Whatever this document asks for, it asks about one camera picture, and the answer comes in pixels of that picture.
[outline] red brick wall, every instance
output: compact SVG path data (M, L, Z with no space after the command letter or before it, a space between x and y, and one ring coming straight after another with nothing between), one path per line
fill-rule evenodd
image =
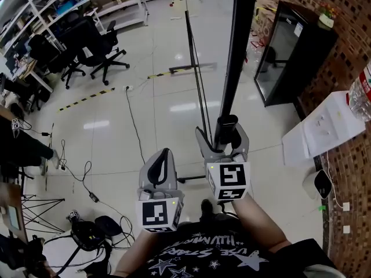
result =
M332 91L348 90L371 59L371 0L284 0L316 12L320 1L340 10L334 29L339 35L333 50L311 84L300 96L306 114ZM325 156L321 157L327 169ZM367 131L329 151L330 173L340 204L350 202L351 211L336 204L330 212L329 256L347 277L371 277L371 123ZM343 225L351 233L343 234Z

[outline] black t-shirt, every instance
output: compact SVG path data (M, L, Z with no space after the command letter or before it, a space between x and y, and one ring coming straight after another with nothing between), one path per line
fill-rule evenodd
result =
M334 267L312 239L275 254L268 252L249 237L238 220L188 224L175 233L162 233L161 239L168 245L130 278L305 277L306 266Z

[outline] black pole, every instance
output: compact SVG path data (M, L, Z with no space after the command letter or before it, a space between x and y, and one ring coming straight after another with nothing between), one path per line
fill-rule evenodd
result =
M253 20L255 0L234 0L233 18L228 55L227 73L225 77L223 99L221 102L220 116L215 129L213 147L218 149L220 136L225 132L223 120L229 120L234 96L237 90L239 76L241 74L243 60Z

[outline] yellow and black tape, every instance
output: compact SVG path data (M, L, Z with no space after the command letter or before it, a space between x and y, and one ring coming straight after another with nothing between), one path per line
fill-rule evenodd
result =
M183 72L183 71L187 71L187 70L190 70L190 69L193 69L193 67L190 67L190 68L185 68L185 69L177 69L177 70L173 70L173 73L176 73L176 72ZM147 79L151 79L151 78L155 78L155 77L160 77L160 76L164 76L166 74L172 74L170 71L168 72L163 72L163 73L160 73L160 74L155 74L155 75L150 75L147 77Z
M67 105L66 107L59 108L59 109L58 109L58 112L65 111L65 110L71 108L72 106L75 106L75 105L77 105L77 104L81 104L81 103L83 103L84 101L86 101L86 100L88 100L88 99L94 98L94 97L99 96L99 95L107 94L107 93L109 93L109 92L113 92L114 90L115 90L114 87L113 87L112 89L110 89L110 90L101 90L99 93L92 94L92 95L90 95L90 96L87 96L87 97L85 97L85 98L82 98L82 99L79 100L79 101L73 102L72 104Z

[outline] office chair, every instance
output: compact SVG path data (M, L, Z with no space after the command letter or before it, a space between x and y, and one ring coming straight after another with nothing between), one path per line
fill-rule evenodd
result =
M130 65L127 63L115 61L120 54L126 54L126 51L123 49L113 56L106 58L106 55L110 54L112 48L118 43L117 31L114 30L115 24L115 21L110 22L107 33L100 35L94 20L89 16L85 16L78 20L65 33L61 34L59 38L66 45L67 49L78 49L77 59L81 64L88 67L98 66L90 73L92 79L95 78L94 74L98 70L103 69L103 83L106 86L108 85L106 76L109 66L120 65L125 66L127 69L130 68ZM83 50L85 47L91 52L91 56L85 54Z
M74 72L81 72L85 76L85 72L78 69L79 62L75 62L77 52L74 49L59 51L55 48L44 36L35 35L28 44L31 47L30 56L36 59L41 64L48 66L51 73L59 73L64 68L68 70L61 76L61 80L67 76L66 89L69 89L68 83Z

